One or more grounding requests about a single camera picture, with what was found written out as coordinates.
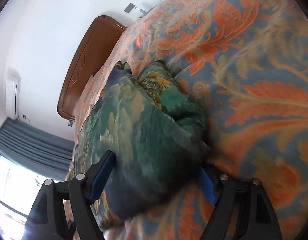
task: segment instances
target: brown headboard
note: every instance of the brown headboard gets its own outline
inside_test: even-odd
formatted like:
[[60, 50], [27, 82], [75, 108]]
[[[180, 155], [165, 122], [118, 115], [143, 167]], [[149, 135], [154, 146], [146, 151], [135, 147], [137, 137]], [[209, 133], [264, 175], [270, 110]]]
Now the brown headboard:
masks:
[[126, 29], [110, 16], [98, 16], [88, 28], [69, 66], [57, 105], [58, 114], [75, 120], [75, 107], [90, 76], [95, 75]]

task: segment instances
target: window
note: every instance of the window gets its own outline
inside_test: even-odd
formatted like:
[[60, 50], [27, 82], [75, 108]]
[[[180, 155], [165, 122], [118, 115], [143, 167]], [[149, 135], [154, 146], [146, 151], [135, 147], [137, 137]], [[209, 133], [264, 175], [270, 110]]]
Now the window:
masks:
[[0, 156], [0, 228], [5, 239], [21, 239], [26, 217], [47, 178]]

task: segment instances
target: white air conditioner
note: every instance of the white air conditioner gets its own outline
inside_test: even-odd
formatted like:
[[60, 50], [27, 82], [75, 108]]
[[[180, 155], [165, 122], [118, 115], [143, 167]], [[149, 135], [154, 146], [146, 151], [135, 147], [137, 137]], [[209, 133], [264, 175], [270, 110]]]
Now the white air conditioner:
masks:
[[6, 112], [11, 119], [18, 118], [18, 98], [20, 80], [8, 77], [6, 80]]

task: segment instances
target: folded clothing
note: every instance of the folded clothing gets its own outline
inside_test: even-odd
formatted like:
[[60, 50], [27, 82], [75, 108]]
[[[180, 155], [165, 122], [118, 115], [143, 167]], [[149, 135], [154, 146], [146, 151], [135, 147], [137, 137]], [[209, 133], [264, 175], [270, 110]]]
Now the folded clothing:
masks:
[[102, 229], [168, 200], [207, 157], [204, 111], [182, 94], [162, 61], [134, 77], [118, 62], [86, 119], [74, 152], [73, 173], [85, 173], [106, 150], [116, 154], [99, 201]]

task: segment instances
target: silver screw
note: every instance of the silver screw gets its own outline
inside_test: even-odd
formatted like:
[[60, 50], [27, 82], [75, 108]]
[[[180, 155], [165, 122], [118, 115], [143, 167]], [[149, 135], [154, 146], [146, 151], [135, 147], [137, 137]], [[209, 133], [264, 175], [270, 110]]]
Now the silver screw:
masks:
[[46, 185], [46, 186], [48, 186], [48, 185], [50, 185], [50, 184], [52, 184], [52, 180], [51, 179], [46, 179], [45, 180], [45, 182], [44, 182], [44, 184]]
[[259, 184], [261, 184], [261, 181], [259, 179], [253, 179], [253, 184], [259, 185]]
[[76, 176], [76, 179], [78, 179], [78, 180], [82, 180], [82, 179], [84, 179], [85, 178], [85, 174], [83, 174], [83, 173], [80, 173], [80, 174], [78, 174], [77, 176]]
[[221, 180], [228, 180], [229, 179], [228, 175], [226, 175], [226, 174], [220, 175], [220, 178], [221, 178]]

